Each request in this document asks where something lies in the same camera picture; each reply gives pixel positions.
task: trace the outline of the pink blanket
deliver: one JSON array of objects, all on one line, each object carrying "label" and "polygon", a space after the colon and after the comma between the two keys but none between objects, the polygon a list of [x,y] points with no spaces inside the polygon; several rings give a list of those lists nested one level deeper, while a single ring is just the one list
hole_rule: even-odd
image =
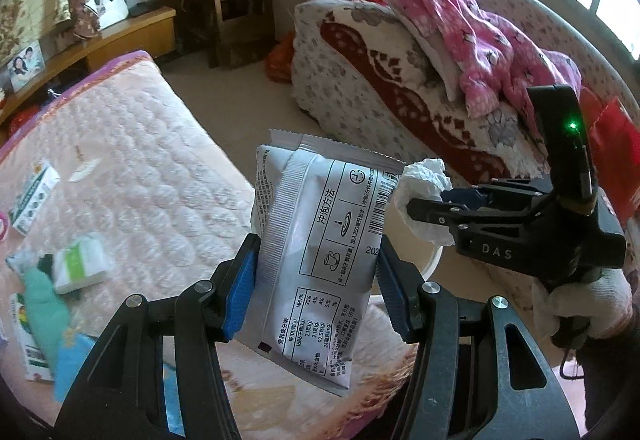
[{"label": "pink blanket", "polygon": [[534,136],[534,111],[528,86],[569,84],[580,92],[580,72],[560,52],[542,50],[507,19],[481,10],[476,0],[397,0],[420,34],[442,34],[458,63],[460,89],[470,118],[488,115],[504,94]]}]

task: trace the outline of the quilted mattress pad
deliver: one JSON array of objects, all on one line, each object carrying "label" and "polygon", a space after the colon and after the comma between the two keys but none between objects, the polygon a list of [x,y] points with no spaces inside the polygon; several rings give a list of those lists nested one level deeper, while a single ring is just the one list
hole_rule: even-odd
[{"label": "quilted mattress pad", "polygon": [[[0,318],[10,344],[0,372],[16,397],[53,423],[52,388],[24,380],[8,315],[19,278],[4,258],[24,246],[39,254],[99,232],[114,260],[108,280],[67,296],[72,325],[99,335],[131,293],[149,300],[208,279],[250,232],[254,190],[194,120],[145,52],[107,64],[31,120],[0,150],[0,207],[7,210],[34,163],[46,159],[61,181],[28,235],[0,244]],[[87,162],[97,166],[70,182]],[[220,364],[243,438],[348,438],[380,413],[407,377],[414,349],[370,307],[341,400],[312,387],[236,341]],[[170,359],[170,348],[165,358]]]}]

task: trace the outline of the pink tape roll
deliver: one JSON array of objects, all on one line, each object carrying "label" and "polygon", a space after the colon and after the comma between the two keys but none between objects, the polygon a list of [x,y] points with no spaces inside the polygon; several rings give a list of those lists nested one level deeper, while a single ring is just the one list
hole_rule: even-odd
[{"label": "pink tape roll", "polygon": [[0,212],[0,242],[4,242],[8,230],[9,218],[6,217],[6,214]]}]

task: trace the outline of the sofa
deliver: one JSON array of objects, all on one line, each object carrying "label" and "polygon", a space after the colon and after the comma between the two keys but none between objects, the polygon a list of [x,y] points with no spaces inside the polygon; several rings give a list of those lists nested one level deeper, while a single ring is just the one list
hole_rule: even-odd
[{"label": "sofa", "polygon": [[[540,48],[567,54],[583,85],[600,99],[618,96],[636,126],[631,91],[600,52],[537,0],[477,0],[512,21]],[[491,178],[538,178],[548,166],[506,102],[471,120],[463,100],[447,100],[444,82],[388,7],[361,0],[312,0],[295,11],[293,96],[337,140],[406,163],[440,157],[454,186]],[[625,273],[637,286],[638,226],[628,226]],[[530,311],[530,279],[485,265],[523,310]]]}]

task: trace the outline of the silver bolt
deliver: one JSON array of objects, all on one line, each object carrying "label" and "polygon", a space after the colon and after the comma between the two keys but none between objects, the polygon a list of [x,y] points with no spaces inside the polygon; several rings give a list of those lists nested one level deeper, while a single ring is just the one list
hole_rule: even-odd
[{"label": "silver bolt", "polygon": [[140,294],[134,294],[127,297],[126,305],[129,308],[135,308],[142,305],[142,296]]},{"label": "silver bolt", "polygon": [[494,296],[491,299],[491,303],[496,308],[501,308],[501,309],[505,309],[507,308],[507,306],[509,306],[509,302],[505,298],[503,298],[501,295]]},{"label": "silver bolt", "polygon": [[207,280],[199,281],[193,287],[193,289],[199,294],[206,294],[212,288],[213,288],[213,284]]},{"label": "silver bolt", "polygon": [[427,294],[437,294],[440,291],[440,285],[437,284],[435,281],[425,281],[422,284],[422,289]]}]

